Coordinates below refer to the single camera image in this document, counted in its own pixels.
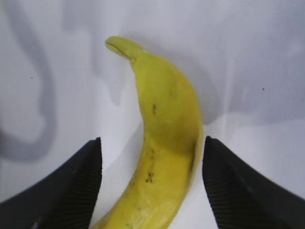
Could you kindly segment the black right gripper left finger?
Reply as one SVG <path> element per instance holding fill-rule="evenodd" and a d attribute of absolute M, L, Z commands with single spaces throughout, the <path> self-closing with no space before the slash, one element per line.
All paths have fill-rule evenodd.
<path fill-rule="evenodd" d="M 40 182 L 0 204 L 2 229 L 87 229 L 102 183 L 98 137 Z"/>

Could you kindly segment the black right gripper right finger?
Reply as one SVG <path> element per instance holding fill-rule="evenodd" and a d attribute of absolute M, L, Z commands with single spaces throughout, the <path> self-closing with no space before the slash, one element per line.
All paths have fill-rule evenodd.
<path fill-rule="evenodd" d="M 219 229 L 303 229 L 305 200 L 271 181 L 216 138 L 204 143 L 202 177 Z"/>

